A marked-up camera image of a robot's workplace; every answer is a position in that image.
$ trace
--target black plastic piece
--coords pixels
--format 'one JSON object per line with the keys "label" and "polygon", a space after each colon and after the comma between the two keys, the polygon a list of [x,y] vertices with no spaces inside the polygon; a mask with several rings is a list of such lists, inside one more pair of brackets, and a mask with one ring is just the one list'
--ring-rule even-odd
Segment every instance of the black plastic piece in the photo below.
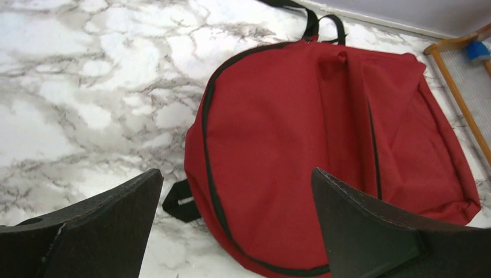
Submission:
{"label": "black plastic piece", "polygon": [[187,179],[176,182],[169,193],[167,194],[162,208],[172,217],[181,220],[184,223],[189,223],[201,218],[201,214],[194,200],[180,203],[186,199],[192,198],[193,193]]}
{"label": "black plastic piece", "polygon": [[138,277],[162,182],[152,169],[61,210],[0,226],[0,275]]}
{"label": "black plastic piece", "polygon": [[333,278],[491,277],[491,229],[432,220],[312,174]]}

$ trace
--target black strap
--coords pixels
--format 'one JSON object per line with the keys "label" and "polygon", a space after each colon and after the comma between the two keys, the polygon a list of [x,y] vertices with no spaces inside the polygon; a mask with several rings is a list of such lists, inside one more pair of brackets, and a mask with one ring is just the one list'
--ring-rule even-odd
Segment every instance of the black strap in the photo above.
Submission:
{"label": "black strap", "polygon": [[170,189],[167,197],[162,204],[165,212],[172,217],[181,220],[182,222],[191,222],[201,218],[195,201],[190,201],[184,204],[179,204],[179,201],[191,198],[193,193],[189,186],[188,180],[176,182]]}
{"label": "black strap", "polygon": [[346,44],[346,33],[345,33],[345,27],[344,27],[341,19],[334,14],[326,14],[325,16],[321,17],[319,19],[319,21],[321,21],[322,19],[324,19],[326,17],[331,19],[334,22],[334,24],[336,24],[336,29],[338,30],[338,38],[333,39],[331,41],[325,41],[325,42],[330,42],[330,43],[337,42],[338,45],[345,45]]}
{"label": "black strap", "polygon": [[311,36],[316,36],[319,34],[319,21],[317,20],[316,13],[306,8],[305,6],[302,6],[291,0],[258,0],[258,1],[276,8],[304,9],[305,11],[307,11],[307,27],[305,28],[303,37],[310,38]]}

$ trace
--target marble floor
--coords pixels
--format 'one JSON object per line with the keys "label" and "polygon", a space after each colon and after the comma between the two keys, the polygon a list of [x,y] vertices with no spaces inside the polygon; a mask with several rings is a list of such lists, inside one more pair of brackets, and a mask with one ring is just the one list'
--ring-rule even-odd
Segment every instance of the marble floor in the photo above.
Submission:
{"label": "marble floor", "polygon": [[[184,137],[213,70],[230,56],[300,37],[301,13],[255,0],[0,2],[0,225],[49,213],[155,167],[185,178]],[[462,143],[491,226],[489,172],[441,79],[430,39],[345,22],[347,45],[413,53]],[[329,20],[321,39],[335,37]],[[202,223],[159,207],[141,277],[257,277]]]}

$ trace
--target red backpack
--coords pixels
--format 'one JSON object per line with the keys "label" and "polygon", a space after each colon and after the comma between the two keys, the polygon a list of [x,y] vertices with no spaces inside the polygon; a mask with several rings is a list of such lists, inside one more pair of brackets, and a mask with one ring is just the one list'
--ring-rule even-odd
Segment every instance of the red backpack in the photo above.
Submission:
{"label": "red backpack", "polygon": [[425,65],[344,46],[334,15],[338,44],[317,42],[311,10],[261,2],[305,9],[305,34],[242,52],[213,73],[186,135],[188,179],[164,210],[185,222],[202,216],[233,258],[266,277],[329,273],[310,187],[316,167],[406,211],[472,220],[475,182]]}

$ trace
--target wooden frame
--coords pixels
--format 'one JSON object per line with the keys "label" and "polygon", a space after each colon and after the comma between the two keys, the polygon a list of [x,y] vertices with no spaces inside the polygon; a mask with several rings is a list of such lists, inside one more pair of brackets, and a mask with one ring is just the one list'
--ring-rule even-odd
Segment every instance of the wooden frame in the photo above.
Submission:
{"label": "wooden frame", "polygon": [[[438,68],[442,72],[442,75],[450,88],[450,92],[452,93],[453,98],[457,102],[457,105],[459,106],[459,109],[461,110],[462,114],[464,115],[464,118],[466,119],[467,123],[469,124],[469,127],[476,138],[476,141],[481,148],[481,151],[484,154],[484,157],[488,161],[489,166],[491,166],[491,151],[489,149],[489,146],[484,139],[479,127],[477,126],[474,117],[472,117],[471,112],[469,111],[469,108],[467,107],[464,99],[462,98],[462,95],[460,94],[459,88],[457,87],[457,84],[455,84],[455,81],[453,80],[450,72],[448,71],[442,56],[440,55],[441,52],[449,51],[449,50],[457,50],[457,49],[463,49],[466,47],[470,42],[473,41],[484,41],[491,37],[491,23],[482,27],[481,29],[470,33],[466,36],[462,36],[460,38],[455,38],[455,39],[444,39],[442,41],[433,43],[429,47],[427,47],[424,50],[424,54],[426,55],[432,55],[433,58],[435,59],[435,63],[437,64]],[[486,70],[489,73],[489,76],[491,76],[491,63],[490,61],[487,61],[484,63]]]}

